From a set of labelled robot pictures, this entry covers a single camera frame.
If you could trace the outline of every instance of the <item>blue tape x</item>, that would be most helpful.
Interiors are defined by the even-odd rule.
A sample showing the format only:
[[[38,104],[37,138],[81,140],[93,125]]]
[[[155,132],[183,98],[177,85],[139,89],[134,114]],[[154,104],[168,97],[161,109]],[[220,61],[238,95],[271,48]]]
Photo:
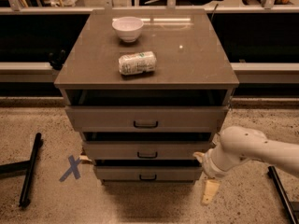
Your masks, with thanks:
[[[71,155],[68,157],[68,161],[71,164],[71,167],[64,173],[64,175],[59,179],[59,181],[64,182],[70,174],[74,174],[74,177],[76,179],[80,178],[80,173],[78,172],[78,164],[81,162],[80,158],[78,158],[76,161],[74,159],[74,156]]]

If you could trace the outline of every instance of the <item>floor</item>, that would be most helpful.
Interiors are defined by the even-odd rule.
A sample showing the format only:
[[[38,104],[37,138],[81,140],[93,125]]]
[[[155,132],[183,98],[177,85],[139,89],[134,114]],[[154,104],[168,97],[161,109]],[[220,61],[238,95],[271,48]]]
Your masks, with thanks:
[[[234,99],[224,127],[241,125],[268,138],[299,143],[299,100]],[[209,205],[202,205],[202,175],[195,184],[110,183],[102,185],[88,162],[80,178],[59,181],[81,153],[61,98],[0,99],[0,165],[29,160],[42,133],[31,204],[19,208],[24,175],[0,175],[0,223],[289,223],[268,164],[250,161],[234,168]],[[299,179],[278,170],[291,201],[299,201]]]

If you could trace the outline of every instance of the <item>can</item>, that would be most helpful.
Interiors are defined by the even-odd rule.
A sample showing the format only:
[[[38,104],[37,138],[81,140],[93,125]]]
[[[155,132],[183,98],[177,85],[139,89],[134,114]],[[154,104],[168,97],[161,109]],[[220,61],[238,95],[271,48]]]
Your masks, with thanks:
[[[119,58],[120,73],[135,75],[143,72],[152,72],[156,69],[157,59],[152,51],[124,55]]]

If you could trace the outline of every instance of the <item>drawer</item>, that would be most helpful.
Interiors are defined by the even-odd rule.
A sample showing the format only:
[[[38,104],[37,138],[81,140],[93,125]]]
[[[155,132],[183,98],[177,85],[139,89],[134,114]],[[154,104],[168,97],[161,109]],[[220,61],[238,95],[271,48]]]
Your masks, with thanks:
[[[90,160],[193,160],[194,152],[206,152],[208,142],[84,142]]]
[[[228,108],[69,106],[66,114],[79,132],[216,132]]]
[[[177,181],[198,180],[202,168],[193,161],[97,161],[94,171],[98,179],[106,181]]]

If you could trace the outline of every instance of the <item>black metal stand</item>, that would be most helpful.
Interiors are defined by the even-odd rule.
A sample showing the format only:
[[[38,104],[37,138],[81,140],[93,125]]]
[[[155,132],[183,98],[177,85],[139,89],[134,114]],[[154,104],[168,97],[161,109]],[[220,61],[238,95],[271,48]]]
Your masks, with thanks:
[[[269,169],[268,174],[272,178],[272,180],[277,188],[280,200],[281,200],[284,208],[287,211],[287,215],[288,215],[288,218],[289,218],[291,224],[298,224],[299,223],[298,218],[295,213],[299,212],[299,208],[298,208],[299,202],[290,202],[289,201],[288,196],[280,182],[276,168],[274,166],[270,166],[268,169]]]
[[[36,165],[36,157],[38,154],[38,150],[42,145],[43,142],[41,139],[41,133],[37,133],[29,161],[20,161],[20,162],[5,164],[0,166],[0,174],[13,173],[17,171],[26,170],[26,177],[24,180],[24,184],[22,186],[21,197],[19,202],[19,206],[22,208],[25,208],[30,204],[30,200],[28,198],[29,191],[30,191],[32,177]]]

